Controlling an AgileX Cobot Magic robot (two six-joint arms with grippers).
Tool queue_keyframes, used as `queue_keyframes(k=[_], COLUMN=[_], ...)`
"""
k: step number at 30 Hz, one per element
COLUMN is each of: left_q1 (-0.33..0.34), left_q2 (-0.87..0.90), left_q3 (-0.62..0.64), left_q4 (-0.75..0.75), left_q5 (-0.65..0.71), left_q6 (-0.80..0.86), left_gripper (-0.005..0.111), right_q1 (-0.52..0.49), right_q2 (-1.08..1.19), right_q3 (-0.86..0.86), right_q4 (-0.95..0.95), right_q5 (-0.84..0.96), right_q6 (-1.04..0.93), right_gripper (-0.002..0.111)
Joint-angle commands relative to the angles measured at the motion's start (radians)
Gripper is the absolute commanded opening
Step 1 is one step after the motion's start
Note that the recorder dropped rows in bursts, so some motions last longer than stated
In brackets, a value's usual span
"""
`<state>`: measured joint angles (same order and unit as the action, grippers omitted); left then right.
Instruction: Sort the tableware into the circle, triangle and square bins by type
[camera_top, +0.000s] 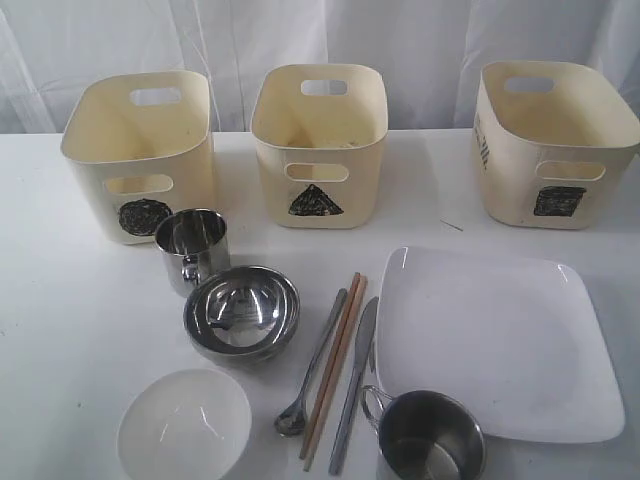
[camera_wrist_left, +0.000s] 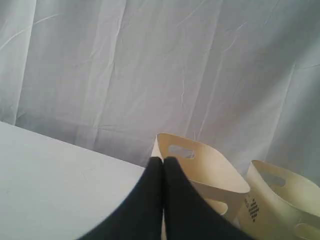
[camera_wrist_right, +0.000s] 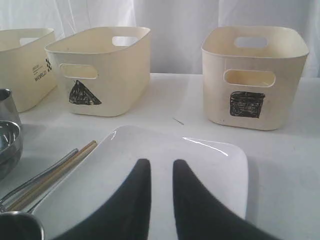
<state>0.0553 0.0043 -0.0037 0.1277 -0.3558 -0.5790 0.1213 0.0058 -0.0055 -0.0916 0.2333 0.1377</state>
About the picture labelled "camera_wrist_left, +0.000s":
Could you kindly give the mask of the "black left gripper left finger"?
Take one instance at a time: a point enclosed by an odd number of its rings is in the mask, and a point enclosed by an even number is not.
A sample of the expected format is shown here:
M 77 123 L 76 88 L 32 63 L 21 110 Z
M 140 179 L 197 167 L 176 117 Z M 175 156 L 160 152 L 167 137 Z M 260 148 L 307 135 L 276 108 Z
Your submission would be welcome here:
M 150 157 L 124 201 L 81 240 L 160 240 L 162 236 L 163 163 Z

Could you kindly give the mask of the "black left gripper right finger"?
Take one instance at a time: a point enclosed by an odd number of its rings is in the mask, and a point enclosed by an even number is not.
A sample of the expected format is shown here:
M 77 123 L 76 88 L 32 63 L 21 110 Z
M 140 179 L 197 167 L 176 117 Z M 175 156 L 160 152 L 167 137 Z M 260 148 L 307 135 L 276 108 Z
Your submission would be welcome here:
M 168 240 L 251 240 L 200 196 L 175 157 L 163 161 L 163 207 Z

